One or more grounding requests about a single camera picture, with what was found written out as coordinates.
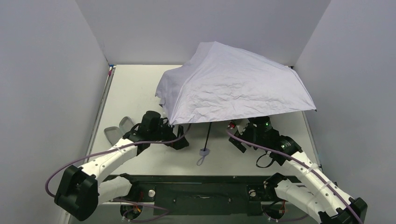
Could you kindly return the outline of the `black and lilac folding umbrella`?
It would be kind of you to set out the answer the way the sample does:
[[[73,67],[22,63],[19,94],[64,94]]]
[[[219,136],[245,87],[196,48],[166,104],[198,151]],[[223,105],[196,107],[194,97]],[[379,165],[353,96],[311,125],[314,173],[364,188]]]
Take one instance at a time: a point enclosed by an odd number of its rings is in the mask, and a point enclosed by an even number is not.
[[[219,42],[200,43],[188,62],[165,71],[155,96],[173,125],[316,109],[293,69]]]

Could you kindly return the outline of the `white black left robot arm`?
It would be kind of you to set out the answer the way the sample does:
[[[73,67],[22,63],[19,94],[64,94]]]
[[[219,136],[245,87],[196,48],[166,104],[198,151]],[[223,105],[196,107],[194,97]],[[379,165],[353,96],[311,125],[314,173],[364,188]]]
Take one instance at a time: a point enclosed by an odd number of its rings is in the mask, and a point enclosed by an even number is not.
[[[189,146],[188,129],[172,125],[160,113],[147,111],[109,150],[95,153],[94,159],[79,167],[65,165],[54,195],[56,205],[79,221],[90,217],[102,203],[127,196],[133,186],[126,175],[106,178],[128,160],[138,156],[152,144],[163,144],[175,150]]]

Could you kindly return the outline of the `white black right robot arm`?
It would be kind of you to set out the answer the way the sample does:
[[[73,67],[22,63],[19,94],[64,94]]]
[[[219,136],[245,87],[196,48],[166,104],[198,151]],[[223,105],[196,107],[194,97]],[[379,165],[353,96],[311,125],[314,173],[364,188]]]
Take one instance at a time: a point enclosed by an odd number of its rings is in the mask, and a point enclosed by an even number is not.
[[[269,198],[293,204],[319,224],[364,223],[367,203],[341,190],[295,140],[273,128],[268,116],[244,121],[242,126],[233,121],[228,124],[230,142],[242,152],[246,147],[263,149],[271,163],[278,164],[303,184],[299,187],[283,174],[275,173],[263,182]]]

